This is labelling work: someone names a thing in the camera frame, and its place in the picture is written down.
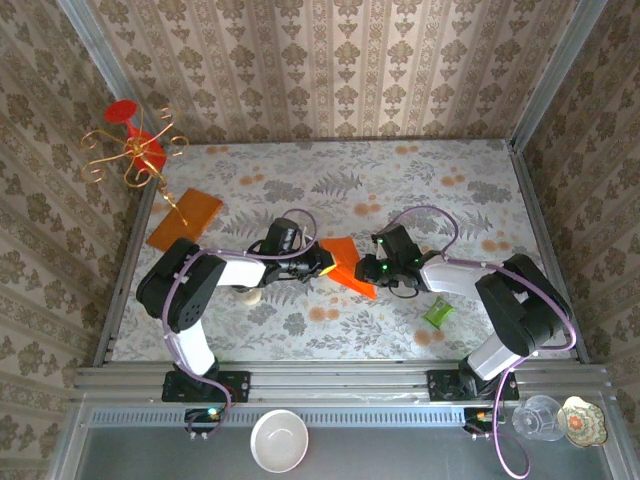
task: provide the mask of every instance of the damask wallpaper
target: damask wallpaper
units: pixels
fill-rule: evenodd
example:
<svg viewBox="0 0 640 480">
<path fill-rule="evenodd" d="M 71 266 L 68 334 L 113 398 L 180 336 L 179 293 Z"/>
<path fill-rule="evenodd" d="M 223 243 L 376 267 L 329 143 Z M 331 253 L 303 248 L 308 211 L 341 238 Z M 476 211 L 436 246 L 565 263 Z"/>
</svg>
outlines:
<svg viewBox="0 0 640 480">
<path fill-rule="evenodd" d="M 195 143 L 510 135 L 577 0 L 90 0 Z"/>
<path fill-rule="evenodd" d="M 56 2 L 0 2 L 0 478 L 42 478 L 95 351 L 135 197 L 86 185 L 111 94 Z"/>
<path fill-rule="evenodd" d="M 524 153 L 587 347 L 640 444 L 640 2 L 608 2 Z"/>
</svg>

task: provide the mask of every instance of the small saucer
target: small saucer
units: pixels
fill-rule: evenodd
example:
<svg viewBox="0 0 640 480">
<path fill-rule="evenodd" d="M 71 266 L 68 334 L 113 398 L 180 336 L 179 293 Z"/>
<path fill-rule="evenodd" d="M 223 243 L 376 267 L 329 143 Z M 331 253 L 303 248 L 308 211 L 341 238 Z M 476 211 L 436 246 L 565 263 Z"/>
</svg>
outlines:
<svg viewBox="0 0 640 480">
<path fill-rule="evenodd" d="M 602 445 L 607 441 L 607 427 L 602 409 L 580 397 L 569 397 L 558 411 L 558 423 L 569 441 L 578 447 Z"/>
</svg>

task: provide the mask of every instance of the red object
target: red object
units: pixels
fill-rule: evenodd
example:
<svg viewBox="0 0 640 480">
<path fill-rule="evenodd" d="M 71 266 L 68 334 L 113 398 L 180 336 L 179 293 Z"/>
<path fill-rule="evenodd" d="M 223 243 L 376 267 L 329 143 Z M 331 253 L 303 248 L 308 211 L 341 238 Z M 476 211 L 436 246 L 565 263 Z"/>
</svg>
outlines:
<svg viewBox="0 0 640 480">
<path fill-rule="evenodd" d="M 104 119 L 107 122 L 116 125 L 125 124 L 127 126 L 127 140 L 131 138 L 139 138 L 140 143 L 144 143 L 152 139 L 153 135 L 136 128 L 131 124 L 131 119 L 135 117 L 137 111 L 138 104 L 133 100 L 119 100 L 107 107 L 104 112 Z M 162 148 L 162 145 L 160 145 L 160 142 L 154 140 L 146 146 L 146 149 L 149 154 L 145 154 L 142 157 L 144 157 L 144 159 L 153 165 L 158 171 L 162 170 L 162 167 L 164 167 L 164 164 L 167 162 L 167 154 L 165 153 L 164 148 Z M 138 170 L 147 169 L 142 157 L 137 157 L 134 162 L 134 165 Z"/>
<path fill-rule="evenodd" d="M 327 274 L 331 280 L 373 300 L 376 299 L 375 287 L 355 278 L 356 263 L 360 260 L 360 255 L 351 237 L 324 238 L 320 240 L 320 246 L 328 250 L 336 262 L 336 267 Z"/>
</svg>

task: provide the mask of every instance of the white bowl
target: white bowl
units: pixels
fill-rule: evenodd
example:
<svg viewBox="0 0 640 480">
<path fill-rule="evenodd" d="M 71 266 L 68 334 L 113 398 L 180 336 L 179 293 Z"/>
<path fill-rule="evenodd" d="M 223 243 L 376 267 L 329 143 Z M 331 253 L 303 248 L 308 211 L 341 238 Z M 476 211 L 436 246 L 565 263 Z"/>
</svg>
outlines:
<svg viewBox="0 0 640 480">
<path fill-rule="evenodd" d="M 251 453 L 271 473 L 295 468 L 309 446 L 309 432 L 302 419 L 288 410 L 265 413 L 251 432 Z"/>
</svg>

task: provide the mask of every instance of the purple cable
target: purple cable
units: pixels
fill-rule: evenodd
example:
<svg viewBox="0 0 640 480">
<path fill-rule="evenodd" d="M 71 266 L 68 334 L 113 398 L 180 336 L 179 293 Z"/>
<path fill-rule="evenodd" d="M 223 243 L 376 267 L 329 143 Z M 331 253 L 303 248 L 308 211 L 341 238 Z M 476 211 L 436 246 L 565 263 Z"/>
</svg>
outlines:
<svg viewBox="0 0 640 480">
<path fill-rule="evenodd" d="M 478 262 L 476 260 L 463 260 L 459 258 L 451 258 L 445 255 L 445 252 L 449 249 L 449 247 L 451 247 L 458 240 L 458 235 L 460 232 L 460 229 L 458 228 L 458 223 L 449 213 L 433 205 L 419 205 L 417 207 L 409 208 L 404 212 L 400 213 L 393 220 L 391 220 L 391 222 L 389 222 L 389 225 L 396 223 L 401 217 L 405 216 L 410 212 L 414 212 L 416 210 L 432 210 L 432 211 L 438 212 L 444 215 L 445 217 L 447 217 L 447 219 L 453 225 L 453 232 L 454 232 L 453 239 L 451 239 L 451 241 L 447 243 L 447 245 L 445 245 L 445 247 L 440 252 L 440 255 L 442 255 L 442 258 L 444 261 L 448 263 L 452 263 L 454 265 L 471 266 L 471 267 L 477 267 L 477 268 L 488 268 L 490 270 L 500 272 L 501 274 L 506 275 L 507 277 L 515 280 L 516 282 L 525 286 L 527 289 L 531 290 L 538 297 L 540 297 L 547 305 L 549 305 L 549 307 L 554 311 L 556 315 L 558 315 L 560 320 L 562 320 L 562 323 L 564 324 L 565 328 L 569 332 L 569 340 L 564 345 L 560 345 L 556 347 L 554 346 L 540 347 L 539 350 L 562 352 L 562 351 L 571 350 L 575 346 L 576 340 L 577 340 L 577 334 L 576 334 L 575 328 L 571 324 L 571 320 L 569 319 L 568 315 L 564 312 L 564 310 L 562 310 L 562 308 L 560 308 L 560 306 L 556 302 L 553 301 L 551 297 L 549 297 L 546 293 L 540 290 L 537 286 L 532 284 L 529 280 L 499 265 L 494 265 L 492 263 L 487 263 L 487 262 Z M 513 440 L 516 442 L 516 444 L 518 445 L 518 447 L 520 448 L 520 450 L 524 455 L 525 462 L 526 462 L 525 472 L 522 474 L 514 473 L 505 462 L 504 457 L 502 456 L 502 450 L 500 449 L 500 441 L 498 440 L 498 437 L 500 435 L 504 436 L 503 434 L 498 434 L 498 408 L 500 404 L 500 397 L 502 397 L 502 391 L 504 390 L 504 386 L 507 381 L 507 376 L 509 375 L 509 372 L 515 367 L 524 363 L 524 361 L 527 360 L 527 358 L 529 357 L 519 358 L 513 363 L 513 365 L 506 368 L 504 372 L 502 372 L 502 376 L 500 377 L 500 382 L 498 383 L 498 388 L 496 390 L 496 396 L 493 403 L 493 418 L 491 420 L 491 426 L 493 431 L 493 443 L 496 449 L 496 455 L 498 456 L 498 460 L 500 461 L 500 464 L 502 465 L 502 468 L 504 469 L 504 471 L 510 477 L 515 478 L 517 480 L 522 480 L 529 476 L 529 473 L 531 473 L 531 461 L 529 460 L 529 455 L 527 455 L 527 452 L 522 446 L 522 444 L 518 442 L 517 439 L 513 438 Z"/>
<path fill-rule="evenodd" d="M 259 255 L 255 253 L 248 253 L 247 251 L 226 250 L 226 249 L 200 250 L 184 264 L 184 266 L 176 276 L 175 280 L 173 281 L 173 284 L 169 289 L 169 293 L 167 294 L 167 299 L 164 302 L 164 306 L 162 308 L 163 338 L 164 338 L 165 344 L 167 345 L 167 349 L 169 350 L 169 352 L 171 353 L 171 356 L 176 361 L 176 365 L 180 370 L 182 370 L 189 377 L 193 378 L 198 382 L 203 382 L 203 383 L 207 383 L 209 385 L 214 386 L 215 388 L 220 390 L 225 396 L 225 410 L 224 410 L 225 414 L 220 419 L 218 424 L 213 428 L 213 430 L 211 431 L 211 434 L 215 433 L 218 430 L 218 428 L 220 428 L 224 420 L 226 419 L 229 409 L 231 408 L 231 394 L 229 393 L 229 390 L 227 390 L 222 384 L 214 380 L 205 378 L 201 375 L 196 375 L 191 370 L 189 370 L 189 368 L 186 365 L 182 363 L 182 360 L 180 360 L 180 354 L 174 347 L 173 343 L 171 343 L 171 341 L 169 340 L 170 336 L 173 334 L 173 332 L 171 331 L 171 327 L 169 327 L 169 309 L 171 308 L 171 302 L 173 301 L 173 297 L 175 296 L 176 291 L 178 290 L 178 286 L 180 285 L 182 278 L 187 274 L 187 272 L 189 271 L 191 266 L 196 262 L 196 260 L 198 260 L 203 255 L 228 255 L 228 256 L 234 256 L 234 257 L 253 258 L 255 260 L 288 260 L 290 258 L 295 258 L 299 255 L 302 255 L 303 253 L 308 251 L 311 247 L 313 247 L 313 244 L 316 242 L 318 238 L 318 224 L 316 222 L 316 219 L 311 213 L 309 213 L 307 210 L 304 210 L 302 208 L 292 208 L 290 210 L 287 210 L 282 216 L 286 217 L 288 214 L 292 212 L 300 212 L 305 214 L 307 217 L 309 217 L 309 219 L 311 220 L 311 223 L 313 224 L 313 237 L 311 237 L 311 240 L 309 240 L 309 242 L 305 247 L 298 250 L 297 252 L 287 254 L 287 255 Z"/>
</svg>

